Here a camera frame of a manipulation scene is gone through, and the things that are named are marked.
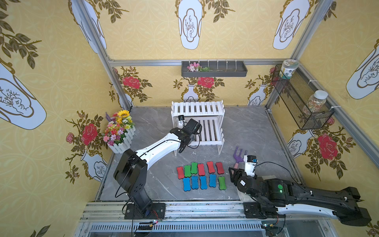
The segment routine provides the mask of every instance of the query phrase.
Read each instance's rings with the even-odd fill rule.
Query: plastic jar
[[[279,76],[283,79],[290,79],[292,73],[298,68],[299,62],[295,59],[286,59],[283,61]]]
[[[311,113],[320,112],[321,108],[326,103],[327,97],[328,93],[326,91],[316,91],[313,95],[309,97],[307,106],[304,105],[303,113],[305,113],[306,115],[311,115]]]

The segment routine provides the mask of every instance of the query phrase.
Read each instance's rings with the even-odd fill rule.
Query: red foam block
[[[208,161],[207,166],[208,166],[208,172],[210,174],[213,174],[214,172],[216,172],[215,168],[213,167],[213,161]]]
[[[205,170],[204,170],[204,164],[198,164],[197,169],[199,170],[199,175],[204,176],[205,175]]]
[[[222,167],[222,163],[221,162],[216,162],[216,167],[217,167],[217,173],[218,174],[225,173],[224,168]]]
[[[176,170],[178,171],[178,179],[184,178],[183,167],[178,167]]]

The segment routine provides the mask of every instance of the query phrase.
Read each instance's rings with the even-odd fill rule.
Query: white picket fence planter
[[[132,144],[134,132],[136,130],[136,127],[127,130],[126,137],[124,138],[124,141],[120,144],[114,144],[113,146],[108,146],[114,153],[124,153],[127,149],[130,148],[130,145]]]

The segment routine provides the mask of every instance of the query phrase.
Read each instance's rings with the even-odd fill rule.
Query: zip tie
[[[336,107],[342,107],[342,106],[340,106],[340,105],[337,105],[337,106],[331,106],[330,109],[329,109],[329,111],[331,111],[333,108],[336,108]]]

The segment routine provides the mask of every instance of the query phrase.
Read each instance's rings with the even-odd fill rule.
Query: foam block
[[[216,162],[216,167],[217,167],[217,173],[218,174],[225,173],[224,168],[222,167],[222,163],[221,162]]]
[[[184,184],[184,191],[190,191],[191,190],[190,178],[184,178],[183,184]]]
[[[192,189],[198,189],[199,188],[199,180],[197,176],[192,176]]]
[[[197,174],[197,163],[196,162],[191,163],[191,174]]]
[[[209,175],[209,187],[216,187],[216,175],[215,174],[210,174]]]
[[[178,171],[178,179],[184,178],[183,167],[177,167],[176,170]]]
[[[184,176],[185,177],[191,177],[191,166],[190,165],[184,166]]]
[[[224,176],[218,177],[218,185],[219,185],[220,190],[226,190],[225,177]]]
[[[213,174],[214,172],[216,172],[215,168],[213,167],[213,161],[208,161],[207,166],[208,166],[208,172],[210,174]]]
[[[208,188],[206,176],[200,176],[200,184],[201,184],[201,186],[200,186],[201,189],[207,189]]]
[[[197,169],[199,170],[199,175],[204,176],[205,175],[205,170],[204,170],[204,164],[198,164]]]

